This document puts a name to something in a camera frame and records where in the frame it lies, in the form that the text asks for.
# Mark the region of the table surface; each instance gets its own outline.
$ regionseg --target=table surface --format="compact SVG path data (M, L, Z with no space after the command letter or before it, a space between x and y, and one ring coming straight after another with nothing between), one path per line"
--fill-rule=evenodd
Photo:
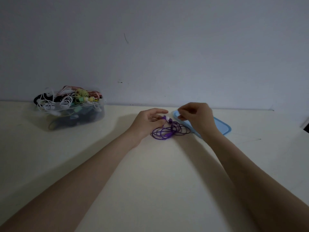
M46 132L26 102L0 102L0 224L124 132L148 107L105 106L101 121ZM176 108L166 108L170 112ZM251 160L309 204L309 134L273 111L214 109ZM146 137L76 231L257 231L210 147L193 134Z

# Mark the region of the hand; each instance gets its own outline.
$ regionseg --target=hand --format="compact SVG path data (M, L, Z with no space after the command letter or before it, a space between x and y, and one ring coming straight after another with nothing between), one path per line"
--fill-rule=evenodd
M147 137L154 129L159 128L166 123L166 120L161 120L162 116L158 115L158 113L166 114L168 113L168 110L152 108L138 113L132 125L127 130L127 132L131 133L131 135L136 138L135 147L138 146L141 140Z
M187 103L178 109L178 119L190 121L192 127L199 133L205 135L216 134L219 130L214 122L214 116L207 103Z

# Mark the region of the purple earphones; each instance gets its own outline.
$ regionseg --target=purple earphones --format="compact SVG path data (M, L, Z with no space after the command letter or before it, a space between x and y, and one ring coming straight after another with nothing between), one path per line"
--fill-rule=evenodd
M164 116L161 119L164 119L170 124L170 127L160 127L152 131L151 135L157 140L166 140L171 138L173 135L185 135L190 133L190 129L176 121L173 121L170 117Z

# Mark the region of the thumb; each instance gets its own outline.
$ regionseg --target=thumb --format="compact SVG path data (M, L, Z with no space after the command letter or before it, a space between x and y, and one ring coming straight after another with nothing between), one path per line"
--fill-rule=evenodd
M162 127L166 123L167 123L166 120L161 119L161 120L157 120L155 122L152 122L152 125L153 125L153 128L156 129L156 128Z
M179 114L182 115L187 120L191 118L192 114L186 110L179 109Z

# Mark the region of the white wall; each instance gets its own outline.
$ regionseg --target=white wall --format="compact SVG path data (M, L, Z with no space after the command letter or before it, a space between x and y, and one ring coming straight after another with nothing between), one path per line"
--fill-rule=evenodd
M2 100L97 86L109 104L309 116L309 0L0 0Z

